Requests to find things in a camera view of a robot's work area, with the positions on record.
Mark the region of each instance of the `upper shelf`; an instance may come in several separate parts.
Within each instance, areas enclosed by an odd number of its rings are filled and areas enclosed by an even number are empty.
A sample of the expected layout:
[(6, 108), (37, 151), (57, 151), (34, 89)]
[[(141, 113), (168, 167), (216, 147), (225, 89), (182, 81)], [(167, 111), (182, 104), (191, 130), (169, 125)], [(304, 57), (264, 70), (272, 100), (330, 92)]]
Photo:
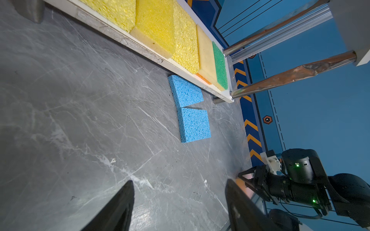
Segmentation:
[[(199, 86), (200, 88), (208, 91), (209, 93), (223, 99), (225, 102), (232, 103), (234, 100), (230, 96), (231, 91), (231, 80), (229, 71), (226, 72), (228, 77), (229, 89), (225, 91), (220, 91), (215, 85), (209, 85), (203, 81), (198, 76), (191, 74), (184, 67), (179, 65), (177, 62), (171, 58), (166, 59), (160, 54), (156, 53), (154, 50), (131, 36), (126, 31), (122, 30), (108, 19), (85, 5), (79, 0), (45, 0), (45, 2), (50, 5), (60, 9), (61, 11), (69, 14), (70, 16), (80, 20), (81, 22), (91, 26), (92, 28), (100, 31), (101, 33), (107, 35), (108, 37), (116, 40), (117, 42), (125, 45), (126, 47), (136, 51), (137, 53), (147, 57), (155, 63), (158, 63), (162, 67), (174, 72), (175, 74), (183, 77), (184, 79), (192, 82), (193, 84)], [(209, 32), (207, 27), (202, 23), (202, 21), (196, 16), (193, 10), (187, 5), (184, 0), (178, 0), (178, 3), (182, 8), (192, 17), (194, 22), (198, 24), (203, 31), (208, 35), (208, 37), (216, 43), (216, 45), (222, 50), (220, 43), (214, 38), (214, 36)], [(225, 58), (226, 70), (229, 70), (228, 60)]]

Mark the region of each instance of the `green sponge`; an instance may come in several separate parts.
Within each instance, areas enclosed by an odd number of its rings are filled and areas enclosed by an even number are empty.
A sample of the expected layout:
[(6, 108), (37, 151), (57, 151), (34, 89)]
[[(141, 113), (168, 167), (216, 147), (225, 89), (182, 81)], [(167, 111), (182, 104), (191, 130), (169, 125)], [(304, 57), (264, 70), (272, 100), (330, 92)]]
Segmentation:
[(217, 75), (217, 85), (216, 87), (220, 90), (227, 90), (228, 87), (228, 78), (226, 75), (226, 66), (225, 66), (225, 57), (217, 47), (215, 42), (212, 42), (213, 53), (215, 56), (215, 65), (216, 65), (216, 75)]

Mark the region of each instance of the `orange chevron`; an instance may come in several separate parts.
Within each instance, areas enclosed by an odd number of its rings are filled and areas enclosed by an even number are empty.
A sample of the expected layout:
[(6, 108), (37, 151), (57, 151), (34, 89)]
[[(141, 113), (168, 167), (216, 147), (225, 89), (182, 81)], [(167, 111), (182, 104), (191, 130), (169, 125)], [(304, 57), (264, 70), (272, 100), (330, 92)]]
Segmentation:
[(252, 128), (254, 128), (256, 131), (258, 131), (258, 127), (256, 125), (254, 125), (251, 121), (249, 120), (245, 120), (244, 121), (244, 126), (246, 127), (247, 125), (251, 126)]
[(248, 86), (248, 84), (246, 84), (246, 83), (244, 83), (244, 82), (242, 82), (242, 81), (238, 80), (238, 81), (236, 82), (236, 86), (239, 86), (239, 85), (242, 85), (242, 86)]
[(260, 154), (258, 154), (256, 151), (254, 151), (253, 149), (249, 152), (250, 153), (250, 157), (252, 157), (253, 155), (255, 155), (260, 161), (262, 161), (262, 157), (260, 156)]
[(251, 134), (247, 136), (247, 141), (250, 141), (250, 140), (253, 140), (256, 144), (258, 144), (258, 146), (262, 147), (261, 142), (257, 140), (256, 138), (254, 138), (254, 136), (252, 136)]
[(239, 70), (238, 68), (235, 68), (234, 73), (235, 73), (235, 74), (239, 73), (239, 74), (242, 74), (242, 75), (244, 75), (244, 76), (247, 76), (247, 75), (245, 74), (245, 71)]
[(249, 97), (249, 96), (247, 96), (247, 95), (246, 96), (243, 96), (243, 98), (246, 99), (246, 100), (248, 100), (248, 101), (250, 101), (250, 102), (252, 102), (252, 98)]

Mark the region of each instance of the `chevron pattern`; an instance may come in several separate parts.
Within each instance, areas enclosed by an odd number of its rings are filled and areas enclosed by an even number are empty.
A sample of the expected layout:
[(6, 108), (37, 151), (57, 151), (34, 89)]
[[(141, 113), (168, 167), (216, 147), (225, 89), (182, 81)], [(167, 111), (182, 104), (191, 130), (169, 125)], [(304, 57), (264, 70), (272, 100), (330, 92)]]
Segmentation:
[[(248, 85), (249, 75), (247, 76), (244, 63), (246, 60), (234, 64), (234, 73), (238, 88)], [(261, 137), (259, 137), (257, 119), (253, 109), (253, 101), (250, 95), (240, 98), (240, 106), (242, 107), (245, 132), (249, 146), (250, 159), (252, 166), (263, 165), (260, 153), (262, 150)]]

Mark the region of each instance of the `rusty metal pole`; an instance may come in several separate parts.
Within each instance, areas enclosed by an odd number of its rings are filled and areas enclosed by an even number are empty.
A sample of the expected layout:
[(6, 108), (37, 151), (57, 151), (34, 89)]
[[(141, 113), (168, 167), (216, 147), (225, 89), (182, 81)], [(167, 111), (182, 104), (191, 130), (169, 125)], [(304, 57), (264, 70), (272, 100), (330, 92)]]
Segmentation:
[(247, 45), (263, 38), (264, 36), (282, 28), (283, 26), (286, 26), (288, 25), (289, 23), (293, 22), (294, 20), (302, 17), (303, 15), (307, 14), (308, 12), (312, 11), (312, 10), (315, 10), (316, 8), (328, 3), (329, 0), (318, 0), (315, 4), (313, 4), (313, 6), (311, 6), (310, 8), (306, 9), (306, 10), (303, 10), (301, 11), (300, 13), (298, 13), (297, 15), (285, 20), (284, 22), (281, 22), (279, 23), (278, 25), (270, 28), (270, 29), (267, 29), (267, 30), (264, 30), (264, 31), (261, 31), (260, 33), (256, 34), (256, 35), (253, 35), (249, 38), (246, 38), (246, 39), (243, 39), (237, 43), (235, 43), (234, 45), (232, 46), (229, 46), (228, 48), (226, 48), (224, 51), (223, 51), (223, 54), (225, 56), (227, 55), (230, 55), (236, 51), (238, 51), (239, 49), (241, 48), (244, 48), (246, 47)]
[[(230, 95), (232, 98), (235, 99), (238, 97), (243, 97), (246, 95), (275, 88), (277, 86), (282, 86), (299, 80), (311, 78), (325, 71), (330, 71), (343, 65), (356, 62), (356, 59), (356, 53), (354, 51), (348, 51), (340, 55), (332, 56), (330, 58), (317, 62), (304, 64), (283, 73), (271, 76), (270, 78), (232, 91), (230, 92)], [(219, 98), (215, 98), (213, 100), (215, 104), (221, 103), (222, 101), (223, 100), (220, 100)]]

